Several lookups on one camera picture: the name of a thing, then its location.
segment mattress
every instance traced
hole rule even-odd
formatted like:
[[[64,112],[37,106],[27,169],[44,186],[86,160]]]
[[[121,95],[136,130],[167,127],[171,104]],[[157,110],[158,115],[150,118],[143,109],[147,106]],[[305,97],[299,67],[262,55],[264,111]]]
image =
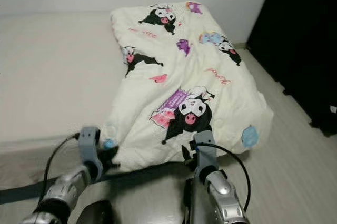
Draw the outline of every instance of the mattress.
[[[0,190],[41,181],[67,134],[103,123],[125,71],[108,12],[0,17]],[[50,177],[77,163],[69,142]]]

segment blue circle print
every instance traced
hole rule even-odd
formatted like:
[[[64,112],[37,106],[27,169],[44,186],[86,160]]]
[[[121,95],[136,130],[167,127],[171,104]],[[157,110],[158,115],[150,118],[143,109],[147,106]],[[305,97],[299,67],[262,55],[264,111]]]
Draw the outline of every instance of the blue circle print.
[[[257,134],[254,126],[249,126],[242,132],[242,144],[245,148],[251,148],[259,141],[259,135]]]
[[[104,150],[112,149],[116,145],[117,145],[116,141],[111,139],[105,139],[105,142],[103,143],[103,149]]]

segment black cable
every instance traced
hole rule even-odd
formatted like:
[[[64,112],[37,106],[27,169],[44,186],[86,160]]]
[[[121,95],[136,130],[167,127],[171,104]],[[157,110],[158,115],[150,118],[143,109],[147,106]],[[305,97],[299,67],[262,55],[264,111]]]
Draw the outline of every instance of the black cable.
[[[249,201],[251,200],[251,181],[249,179],[247,169],[244,166],[241,159],[236,154],[230,152],[228,149],[225,149],[224,147],[221,147],[221,146],[216,145],[216,144],[200,143],[200,144],[196,144],[196,146],[207,146],[207,147],[213,147],[213,148],[220,149],[220,150],[226,152],[227,154],[229,154],[231,157],[233,157],[241,165],[241,167],[243,169],[243,172],[246,175],[246,180],[247,180],[247,190],[248,190],[248,192],[247,192],[246,203],[244,204],[244,208],[243,208],[243,210],[246,212],[247,208],[248,208]]]
[[[51,166],[52,160],[55,156],[55,154],[58,152],[58,150],[69,140],[71,139],[78,139],[78,137],[80,136],[79,133],[75,133],[71,136],[68,136],[63,142],[61,142],[53,151],[53,153],[50,155],[50,157],[48,158],[47,161],[47,165],[46,168],[44,170],[44,177],[43,177],[43,186],[42,186],[42,191],[40,194],[40,198],[38,200],[38,204],[41,202],[41,200],[43,199],[45,193],[46,193],[46,189],[47,189],[47,180],[48,180],[48,173],[49,173],[49,168]]]

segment blanket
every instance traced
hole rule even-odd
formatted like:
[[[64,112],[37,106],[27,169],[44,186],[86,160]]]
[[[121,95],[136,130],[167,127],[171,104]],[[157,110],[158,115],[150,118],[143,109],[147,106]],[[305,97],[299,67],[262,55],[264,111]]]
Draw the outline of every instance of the blanket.
[[[100,141],[120,146],[122,172],[182,161],[204,130],[235,153],[267,141],[273,112],[204,5],[120,8],[111,22],[127,69]]]

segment floor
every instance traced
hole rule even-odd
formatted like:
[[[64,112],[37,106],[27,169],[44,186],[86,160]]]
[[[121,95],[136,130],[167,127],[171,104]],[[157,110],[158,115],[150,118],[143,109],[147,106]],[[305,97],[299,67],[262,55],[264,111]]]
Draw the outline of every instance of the floor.
[[[257,87],[275,112],[269,142],[241,155],[252,182],[247,215],[252,224],[336,223],[337,136],[326,138],[309,126],[306,113],[246,50],[238,50]],[[220,158],[244,203],[245,178],[229,157]],[[83,208],[109,199],[118,223],[179,223],[183,219],[183,187],[191,173],[169,164],[91,185],[80,197],[69,223]],[[2,223],[18,223],[32,212],[37,199],[0,205]]]

